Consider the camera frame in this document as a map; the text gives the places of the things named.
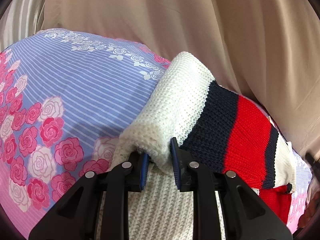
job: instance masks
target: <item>knit sweater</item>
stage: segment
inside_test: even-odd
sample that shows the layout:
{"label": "knit sweater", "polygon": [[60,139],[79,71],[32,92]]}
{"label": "knit sweater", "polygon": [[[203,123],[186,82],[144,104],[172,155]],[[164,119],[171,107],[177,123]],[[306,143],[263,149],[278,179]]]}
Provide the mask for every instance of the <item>knit sweater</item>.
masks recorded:
{"label": "knit sweater", "polygon": [[211,170],[235,171],[286,220],[291,197],[284,193],[295,190],[286,142],[253,103],[220,87],[198,59],[182,52],[120,135],[114,153],[113,167],[136,149],[156,165],[149,168],[144,192],[129,195],[130,239],[192,239],[192,194],[175,188],[172,137]]}

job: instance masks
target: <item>cloth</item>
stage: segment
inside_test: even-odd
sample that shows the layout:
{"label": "cloth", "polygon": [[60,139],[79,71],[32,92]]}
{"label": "cloth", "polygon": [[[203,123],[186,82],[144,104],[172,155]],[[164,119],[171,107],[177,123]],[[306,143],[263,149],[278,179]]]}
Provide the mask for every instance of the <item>cloth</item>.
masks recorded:
{"label": "cloth", "polygon": [[65,29],[0,54],[0,203],[25,238],[86,171],[107,171],[167,66],[142,44]]}
{"label": "cloth", "polygon": [[312,173],[308,165],[301,157],[293,150],[293,155],[296,162],[296,192],[292,193],[291,205],[287,227],[291,233],[298,229],[298,222],[301,215],[304,214],[307,204],[307,192],[311,182]]}
{"label": "cloth", "polygon": [[44,0],[12,0],[0,19],[0,51],[40,30]]}
{"label": "cloth", "polygon": [[[253,103],[218,86],[199,60],[182,52],[171,62],[138,117],[119,136],[113,156],[114,167],[141,149],[158,167],[149,171],[143,194],[132,193],[129,228],[139,230],[130,233],[131,239],[191,239],[189,214],[193,205],[182,203],[173,193],[172,137],[212,170],[234,170],[250,187],[264,190],[264,201],[269,200],[287,222],[291,195],[285,193],[295,191],[296,174],[286,142]],[[192,199],[191,193],[183,196]],[[150,208],[154,203],[157,208]],[[168,207],[175,206],[168,212]],[[163,237],[164,228],[174,232],[174,237]]]}
{"label": "cloth", "polygon": [[263,105],[287,141],[320,157],[320,22],[307,0],[46,0],[44,28],[188,51],[218,84]]}

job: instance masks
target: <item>beige fabric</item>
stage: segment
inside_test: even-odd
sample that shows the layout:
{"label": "beige fabric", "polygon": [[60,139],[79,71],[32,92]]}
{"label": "beige fabric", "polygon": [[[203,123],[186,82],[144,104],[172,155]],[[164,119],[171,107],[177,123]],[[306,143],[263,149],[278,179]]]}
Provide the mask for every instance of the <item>beige fabric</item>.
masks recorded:
{"label": "beige fabric", "polygon": [[302,156],[320,154],[320,23],[307,0],[46,0],[43,28],[188,51],[258,100]]}

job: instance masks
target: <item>floral fabric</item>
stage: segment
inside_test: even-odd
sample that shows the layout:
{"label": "floral fabric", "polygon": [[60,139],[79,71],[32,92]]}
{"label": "floral fabric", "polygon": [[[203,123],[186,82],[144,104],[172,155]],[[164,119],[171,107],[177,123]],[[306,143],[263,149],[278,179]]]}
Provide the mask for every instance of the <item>floral fabric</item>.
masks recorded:
{"label": "floral fabric", "polygon": [[108,170],[169,64],[143,44],[65,29],[0,53],[0,203],[25,238],[83,174]]}
{"label": "floral fabric", "polygon": [[301,215],[304,214],[308,195],[308,187],[311,182],[312,173],[308,165],[293,150],[293,155],[297,164],[297,187],[296,192],[292,194],[291,205],[287,227],[291,233],[298,229],[298,222]]}

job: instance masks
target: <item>light blue fabric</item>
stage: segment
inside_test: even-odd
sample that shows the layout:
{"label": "light blue fabric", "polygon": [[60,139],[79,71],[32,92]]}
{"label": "light blue fabric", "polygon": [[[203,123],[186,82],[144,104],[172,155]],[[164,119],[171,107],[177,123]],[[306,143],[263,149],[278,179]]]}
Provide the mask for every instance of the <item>light blue fabric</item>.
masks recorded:
{"label": "light blue fabric", "polygon": [[[10,73],[14,73],[14,80],[5,89],[1,85],[7,81],[0,82],[0,92],[3,91],[5,97],[0,107],[7,107],[9,113],[13,103],[7,102],[6,98],[14,86],[18,91],[21,89],[15,96],[17,98],[20,94],[22,97],[18,113],[26,117],[28,110],[37,102],[42,107],[34,123],[25,121],[14,131],[9,131],[8,136],[3,132],[5,125],[0,124],[3,128],[0,129],[2,148],[7,145],[9,135],[13,136],[16,144],[13,156],[10,157],[10,149],[2,154],[1,165],[7,168],[0,166],[0,180],[9,182],[9,192],[6,186],[4,192],[0,190],[0,195],[9,195],[13,200],[9,199],[5,207],[10,213],[10,204],[19,202],[10,190],[17,185],[19,190],[27,190],[31,204],[19,205],[23,215],[30,206],[49,210],[63,194],[58,183],[63,182],[64,187],[70,187],[92,163],[99,163],[94,166],[95,171],[107,170],[117,137],[139,114],[169,64],[143,44],[65,29],[41,31],[18,41],[2,53],[2,59],[0,63],[6,78],[3,80],[9,80]],[[15,113],[8,114],[8,117],[4,121],[8,127],[18,120],[13,120]],[[45,130],[47,122],[51,122],[51,130]],[[23,133],[32,126],[37,129],[34,148],[36,145],[37,149],[41,148],[40,158],[35,152],[23,150],[19,144]],[[73,153],[63,148],[66,142],[73,145],[74,151],[83,151],[83,157],[79,154],[71,164],[67,164],[64,156]],[[59,155],[62,151],[65,151],[64,156]],[[107,160],[109,165],[105,161],[99,162],[99,159]],[[22,176],[19,179],[10,173],[12,165],[17,163],[22,163],[20,169],[21,172],[26,170],[26,178]],[[34,179],[42,181],[47,198],[42,202],[37,201],[34,195],[33,183],[39,182]],[[0,201],[6,203],[5,199],[0,198]],[[30,229],[31,225],[21,231]]]}

